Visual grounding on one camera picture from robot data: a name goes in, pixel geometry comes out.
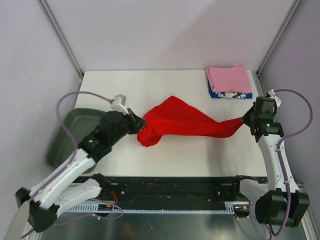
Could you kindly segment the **red t shirt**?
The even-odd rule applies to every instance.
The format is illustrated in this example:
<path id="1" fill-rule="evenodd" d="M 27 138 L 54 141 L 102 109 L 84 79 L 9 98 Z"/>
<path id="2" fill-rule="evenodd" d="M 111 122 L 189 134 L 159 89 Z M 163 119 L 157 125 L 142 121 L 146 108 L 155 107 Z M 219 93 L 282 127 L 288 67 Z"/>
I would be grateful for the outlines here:
<path id="1" fill-rule="evenodd" d="M 243 125 L 240 117 L 218 122 L 176 96 L 170 96 L 143 118 L 146 124 L 137 140 L 144 147 L 156 145 L 166 135 L 229 138 Z"/>

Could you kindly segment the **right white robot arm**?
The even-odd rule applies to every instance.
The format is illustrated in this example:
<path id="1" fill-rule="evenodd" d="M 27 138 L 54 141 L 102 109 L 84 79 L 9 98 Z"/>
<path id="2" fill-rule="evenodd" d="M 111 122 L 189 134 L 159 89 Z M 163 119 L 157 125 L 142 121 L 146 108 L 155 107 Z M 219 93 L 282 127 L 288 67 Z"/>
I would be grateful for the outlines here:
<path id="1" fill-rule="evenodd" d="M 282 125 L 274 121 L 280 103 L 274 96 L 258 96 L 242 117 L 262 153 L 267 186 L 263 187 L 254 177 L 237 175 L 230 194 L 237 201 L 247 198 L 253 202 L 258 223 L 295 228 L 310 199 L 300 192 L 293 178 L 285 151 L 285 134 Z"/>

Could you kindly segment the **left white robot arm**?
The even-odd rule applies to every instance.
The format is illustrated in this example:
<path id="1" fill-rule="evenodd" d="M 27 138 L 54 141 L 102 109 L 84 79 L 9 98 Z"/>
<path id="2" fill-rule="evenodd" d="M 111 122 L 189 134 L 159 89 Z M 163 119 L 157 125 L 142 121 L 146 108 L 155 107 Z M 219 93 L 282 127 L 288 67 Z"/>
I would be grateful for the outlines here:
<path id="1" fill-rule="evenodd" d="M 17 205 L 29 203 L 27 220 L 32 229 L 41 233 L 73 206 L 94 198 L 107 199 L 111 193 L 110 182 L 100 173 L 74 189 L 67 190 L 67 187 L 109 154 L 119 140 L 139 133 L 146 122 L 129 108 L 125 113 L 105 112 L 99 124 L 82 141 L 76 142 L 76 149 L 49 176 L 31 189 L 21 187 L 17 190 Z"/>

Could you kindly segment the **folded blue printed t shirt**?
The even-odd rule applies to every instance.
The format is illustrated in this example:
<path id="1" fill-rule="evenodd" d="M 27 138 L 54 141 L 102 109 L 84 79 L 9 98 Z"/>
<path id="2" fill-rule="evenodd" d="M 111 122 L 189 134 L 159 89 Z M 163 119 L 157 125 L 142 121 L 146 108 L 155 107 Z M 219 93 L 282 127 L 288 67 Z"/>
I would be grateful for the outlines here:
<path id="1" fill-rule="evenodd" d="M 206 81 L 207 81 L 207 87 L 208 87 L 208 93 L 212 99 L 252 99 L 253 94 L 251 92 L 249 93 L 243 93 L 243 92 L 213 92 L 211 88 L 211 82 L 206 75 Z"/>

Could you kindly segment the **folded pink t shirt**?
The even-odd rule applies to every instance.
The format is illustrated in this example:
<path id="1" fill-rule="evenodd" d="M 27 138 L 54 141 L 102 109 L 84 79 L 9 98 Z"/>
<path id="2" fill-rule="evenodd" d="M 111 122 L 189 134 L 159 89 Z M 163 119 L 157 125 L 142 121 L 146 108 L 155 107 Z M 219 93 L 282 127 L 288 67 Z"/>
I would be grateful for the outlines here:
<path id="1" fill-rule="evenodd" d="M 247 69 L 244 66 L 206 68 L 209 87 L 214 93 L 252 92 Z"/>

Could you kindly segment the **dark green plastic bin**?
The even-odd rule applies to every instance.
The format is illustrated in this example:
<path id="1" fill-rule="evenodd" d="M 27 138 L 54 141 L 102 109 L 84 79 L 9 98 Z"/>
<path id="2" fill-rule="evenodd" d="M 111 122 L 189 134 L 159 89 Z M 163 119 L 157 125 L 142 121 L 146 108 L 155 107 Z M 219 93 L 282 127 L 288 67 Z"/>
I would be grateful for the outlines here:
<path id="1" fill-rule="evenodd" d="M 74 108 L 64 118 L 65 126 L 80 143 L 99 123 L 105 112 L 92 108 Z M 60 127 L 53 137 L 46 154 L 48 165 L 59 167 L 74 151 L 72 139 Z"/>

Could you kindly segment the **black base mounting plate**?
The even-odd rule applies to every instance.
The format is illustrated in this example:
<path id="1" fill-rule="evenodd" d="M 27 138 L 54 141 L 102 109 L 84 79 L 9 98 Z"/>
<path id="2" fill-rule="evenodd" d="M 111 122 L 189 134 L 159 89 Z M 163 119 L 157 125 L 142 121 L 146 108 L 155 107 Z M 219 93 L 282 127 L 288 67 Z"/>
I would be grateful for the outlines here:
<path id="1" fill-rule="evenodd" d="M 224 202 L 248 202 L 236 177 L 108 176 L 110 185 L 98 196 L 117 199 L 122 209 L 218 210 Z"/>

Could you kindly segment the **right aluminium table rail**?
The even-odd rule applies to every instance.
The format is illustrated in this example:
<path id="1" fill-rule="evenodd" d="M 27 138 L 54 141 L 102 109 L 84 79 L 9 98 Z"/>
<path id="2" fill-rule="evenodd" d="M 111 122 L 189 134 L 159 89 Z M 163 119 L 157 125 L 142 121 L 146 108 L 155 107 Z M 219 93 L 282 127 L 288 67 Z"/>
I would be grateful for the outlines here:
<path id="1" fill-rule="evenodd" d="M 256 85 L 260 88 L 260 97 L 266 97 L 266 93 L 273 89 L 263 90 L 262 82 L 260 80 L 257 81 Z M 301 96 L 300 93 L 290 89 L 275 89 L 275 92 L 288 92 Z M 282 193 L 296 193 L 299 191 L 299 187 L 290 168 L 290 160 L 287 157 L 286 151 L 286 141 L 302 133 L 305 128 L 291 134 L 285 134 L 284 126 L 278 117 L 278 113 L 280 113 L 281 110 L 282 108 L 280 105 L 280 107 L 277 107 L 273 119 L 277 124 L 277 134 L 262 135 L 258 143 L 256 143 L 255 148 L 257 152 L 260 152 L 259 158 L 264 163 L 268 184 L 267 190 L 279 190 Z"/>

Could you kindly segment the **right aluminium frame post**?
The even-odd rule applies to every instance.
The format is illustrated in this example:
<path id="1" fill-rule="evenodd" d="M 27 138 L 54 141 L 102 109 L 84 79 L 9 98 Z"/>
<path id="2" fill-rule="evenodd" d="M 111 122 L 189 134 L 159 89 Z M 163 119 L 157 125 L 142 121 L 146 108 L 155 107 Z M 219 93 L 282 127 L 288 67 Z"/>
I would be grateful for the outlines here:
<path id="1" fill-rule="evenodd" d="M 305 3 L 305 0 L 294 0 L 292 5 L 290 6 L 287 14 L 284 17 L 284 20 L 282 21 L 275 37 L 273 38 L 271 45 L 269 46 L 265 56 L 262 59 L 262 62 L 260 63 L 256 74 L 260 76 L 265 67 L 267 66 L 268 62 L 271 60 L 272 56 L 274 55 L 275 51 L 281 44 L 282 39 L 284 38 L 285 34 L 289 30 L 290 26 L 294 22 L 296 16 L 298 15 L 300 9 L 302 8 L 303 4 Z"/>

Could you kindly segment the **aluminium frame post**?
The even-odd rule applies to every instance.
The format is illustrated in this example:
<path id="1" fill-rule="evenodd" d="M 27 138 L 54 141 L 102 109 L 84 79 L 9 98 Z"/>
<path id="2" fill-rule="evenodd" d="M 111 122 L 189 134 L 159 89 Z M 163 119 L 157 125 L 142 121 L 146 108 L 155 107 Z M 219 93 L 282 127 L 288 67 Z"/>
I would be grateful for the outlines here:
<path id="1" fill-rule="evenodd" d="M 50 5 L 48 4 L 47 0 L 37 0 L 37 3 L 39 4 L 39 7 L 41 8 L 44 16 L 46 17 L 49 25 L 51 26 L 57 40 L 59 41 L 62 49 L 64 50 L 67 58 L 69 59 L 71 65 L 73 66 L 74 70 L 76 71 L 77 75 L 80 79 L 84 77 L 84 72 L 82 71 L 80 64 L 70 46 L 68 43 L 67 38 L 65 37 L 57 18 L 55 17 L 55 14 L 53 13 Z"/>
<path id="2" fill-rule="evenodd" d="M 260 76 L 265 67 L 267 66 L 268 62 L 271 60 L 272 56 L 274 55 L 275 51 L 281 44 L 282 39 L 284 38 L 285 34 L 289 30 L 290 26 L 294 22 L 296 16 L 298 15 L 300 9 L 302 8 L 303 4 L 305 3 L 305 0 L 294 0 L 292 5 L 290 6 L 287 14 L 284 17 L 284 20 L 282 21 L 275 37 L 273 38 L 271 45 L 269 46 L 265 56 L 262 59 L 262 62 L 260 63 L 256 74 Z"/>

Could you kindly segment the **left aluminium frame post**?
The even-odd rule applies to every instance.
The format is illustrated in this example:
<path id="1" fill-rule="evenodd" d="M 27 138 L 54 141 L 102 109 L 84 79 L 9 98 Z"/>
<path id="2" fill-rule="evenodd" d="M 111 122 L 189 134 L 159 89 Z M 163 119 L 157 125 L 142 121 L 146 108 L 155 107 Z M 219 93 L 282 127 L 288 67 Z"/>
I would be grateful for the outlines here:
<path id="1" fill-rule="evenodd" d="M 62 49 L 64 50 L 67 58 L 69 59 L 71 65 L 73 66 L 74 70 L 76 71 L 77 75 L 80 79 L 84 77 L 84 72 L 82 71 L 80 64 L 70 46 L 68 43 L 67 38 L 65 37 L 57 18 L 55 17 L 55 14 L 53 13 L 50 5 L 48 4 L 47 0 L 37 0 L 37 3 L 39 4 L 39 7 L 41 8 L 44 16 L 46 17 L 49 25 L 51 26 L 57 40 L 59 41 Z"/>

